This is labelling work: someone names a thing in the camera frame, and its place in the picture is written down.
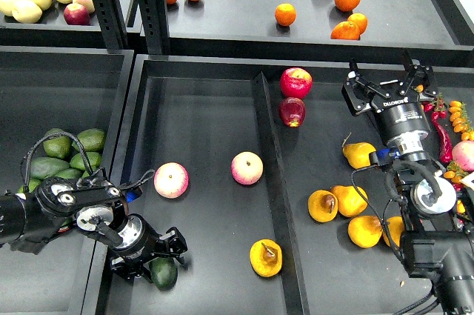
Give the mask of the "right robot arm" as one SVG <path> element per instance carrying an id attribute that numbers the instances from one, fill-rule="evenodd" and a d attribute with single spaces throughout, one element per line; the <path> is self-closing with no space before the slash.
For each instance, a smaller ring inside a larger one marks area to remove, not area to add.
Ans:
<path id="1" fill-rule="evenodd" d="M 400 209 L 399 242 L 389 241 L 411 278 L 428 279 L 433 303 L 444 314 L 473 313 L 473 190 L 455 187 L 442 174 L 440 162 L 423 146 L 434 124 L 423 103 L 438 97 L 430 66 L 402 54 L 405 74 L 400 79 L 370 82 L 354 59 L 341 92 L 353 116 L 373 115 L 383 149 L 369 154 L 370 169 L 384 172 L 384 184 Z"/>

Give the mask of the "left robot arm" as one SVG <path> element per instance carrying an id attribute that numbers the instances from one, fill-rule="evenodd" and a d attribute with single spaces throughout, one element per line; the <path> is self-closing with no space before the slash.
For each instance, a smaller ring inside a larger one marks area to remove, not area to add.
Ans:
<path id="1" fill-rule="evenodd" d="M 104 168 L 92 169 L 77 136 L 59 130 L 41 140 L 60 137 L 76 143 L 88 175 L 78 179 L 51 176 L 29 189 L 33 154 L 39 147 L 34 144 L 20 164 L 22 191 L 6 191 L 1 196 L 1 243 L 13 251 L 37 254 L 63 231 L 77 228 L 108 247 L 110 270 L 122 279 L 156 282 L 157 259 L 184 265 L 187 243 L 177 228 L 157 233 L 142 216 L 128 210 L 129 196 L 140 196 L 140 187 L 153 171 L 148 170 L 137 182 L 114 185 Z"/>

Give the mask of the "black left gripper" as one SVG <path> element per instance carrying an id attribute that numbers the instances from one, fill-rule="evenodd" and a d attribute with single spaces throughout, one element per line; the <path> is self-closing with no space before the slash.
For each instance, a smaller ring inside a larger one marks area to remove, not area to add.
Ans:
<path id="1" fill-rule="evenodd" d="M 118 234 L 122 243 L 112 248 L 108 262 L 110 270 L 122 279 L 142 278 L 152 283 L 147 264 L 159 256 L 174 258 L 180 265 L 187 264 L 183 256 L 188 251 L 187 243 L 176 227 L 161 235 L 142 216 L 131 214 Z"/>

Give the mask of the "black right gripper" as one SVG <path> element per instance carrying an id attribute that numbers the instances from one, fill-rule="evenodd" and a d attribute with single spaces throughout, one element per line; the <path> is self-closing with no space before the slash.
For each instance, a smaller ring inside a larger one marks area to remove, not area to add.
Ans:
<path id="1" fill-rule="evenodd" d="M 430 126 L 421 102 L 430 102 L 438 94 L 433 68 L 412 59 L 403 50 L 401 63 L 406 72 L 397 92 L 389 96 L 380 85 L 367 81 L 359 72 L 355 59 L 349 62 L 350 72 L 342 85 L 342 95 L 353 116 L 372 111 L 382 143 L 395 147 L 402 142 L 426 139 Z"/>

